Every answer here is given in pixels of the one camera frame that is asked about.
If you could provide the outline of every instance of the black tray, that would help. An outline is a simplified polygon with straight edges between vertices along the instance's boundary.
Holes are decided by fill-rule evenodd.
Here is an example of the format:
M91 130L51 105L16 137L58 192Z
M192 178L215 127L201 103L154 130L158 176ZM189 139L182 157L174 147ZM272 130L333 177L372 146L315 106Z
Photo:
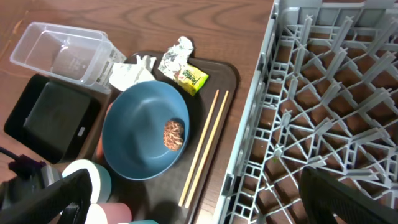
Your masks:
M34 75L8 117L4 132L47 161L73 161L101 105L90 95Z
M157 221L159 224L191 223L194 219L201 190L204 186L205 179L217 147L218 138L221 134L229 106L234 96L238 74L236 69L226 63L190 58L188 62L191 65L194 65L209 74L209 79L207 79L203 88L194 97L192 97L157 69L163 53L138 52L130 56L126 60L126 63L135 63L136 55L150 55L152 57L157 57L152 74L157 80L167 82L174 86L183 96L190 113L191 133L187 148L184 150L181 158L168 171L153 179L145 181L127 180L118 176L109 168L109 166L107 166L107 164L104 164L109 168L108 170L113 182L113 190L109 201L126 203L131 208L133 217L136 220L152 219ZM205 142L203 143L202 152L204 151L203 149L206 146L215 118L220 110L221 102L223 101L227 90L229 90L228 99L226 100L226 105L213 140L213 145L211 146L207 163L202 172L191 206L188 209L179 207L178 201L180 200L182 189L193 160L193 155L197 148L207 114L210 110L210 106L217 89L220 90L220 93L207 131Z

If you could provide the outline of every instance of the wooden chopstick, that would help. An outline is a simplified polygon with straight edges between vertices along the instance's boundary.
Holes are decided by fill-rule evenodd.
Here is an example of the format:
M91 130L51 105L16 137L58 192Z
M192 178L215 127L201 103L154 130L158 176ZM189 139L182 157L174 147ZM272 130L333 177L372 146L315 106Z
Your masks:
M211 147L211 144L212 144L213 139L214 139L214 135L216 134L216 131L217 131L218 123L220 123L220 118L221 118L221 115L223 114L223 110L224 110L224 107L225 107L225 102L226 102L226 99L228 98L228 93L229 93L229 91L227 91L225 93L225 96L224 96L224 99L223 99L223 103L221 104L220 110L218 111L216 121L214 123L213 129L211 130L209 140L207 141L205 152L203 153L203 156L201 158L201 161L200 161L200 164L199 164L199 167L198 167L198 172L196 173L196 176L195 176L195 178L193 180L192 188L191 188L191 191L189 191L187 202L185 202L185 208L189 208L189 206L191 204L191 201L192 201L192 198L193 198L193 194L195 193L196 187L198 186L198 181L199 181L199 178L200 178L201 173L203 171L203 167L205 166L205 162L207 160L207 155L209 154L210 147Z
M187 196L189 185L191 184L191 180L192 180L192 174L193 174L193 171L195 171L195 167L197 166L200 149L203 145L203 142L205 141L207 129L209 127L211 117L213 116L214 107L217 102L218 92L220 92L220 90L216 91L216 95L214 96L213 102L211 103L211 107L210 107L209 113L206 118L205 127L203 128L203 131L201 133L200 140L198 143L197 150L195 152L195 155L193 156L191 168L189 169L188 177L187 177L187 180L185 181L184 189L182 190L182 193L181 193L180 202L178 203L179 207L181 207L184 204L185 197Z

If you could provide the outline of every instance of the dish rack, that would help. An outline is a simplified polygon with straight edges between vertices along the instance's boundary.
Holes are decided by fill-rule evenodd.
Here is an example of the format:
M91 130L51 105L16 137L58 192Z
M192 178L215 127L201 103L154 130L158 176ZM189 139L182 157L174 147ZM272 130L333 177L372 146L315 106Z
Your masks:
M275 0L214 215L300 223L305 166L398 203L395 0Z

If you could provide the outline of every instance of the cup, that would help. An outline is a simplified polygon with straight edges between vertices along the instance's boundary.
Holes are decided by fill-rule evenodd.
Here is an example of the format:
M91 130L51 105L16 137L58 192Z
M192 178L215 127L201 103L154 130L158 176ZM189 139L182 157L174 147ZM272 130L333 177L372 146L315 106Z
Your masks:
M118 224L132 220L130 208L124 203L91 204L85 224Z
M119 223L119 224L158 224L153 220L141 220L141 221L133 221L129 223Z
M105 203L111 195L111 176L101 165L87 159L79 159L67 166L62 172L62 177L66 177L80 169L87 169L91 179L91 203Z

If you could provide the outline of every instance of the clear plastic container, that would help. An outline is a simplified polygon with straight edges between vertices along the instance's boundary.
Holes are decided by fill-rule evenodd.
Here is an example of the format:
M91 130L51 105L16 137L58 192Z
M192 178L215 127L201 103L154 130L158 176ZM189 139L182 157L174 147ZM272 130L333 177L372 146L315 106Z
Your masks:
M105 32L33 22L11 54L14 64L103 93L110 93L113 63L126 57Z

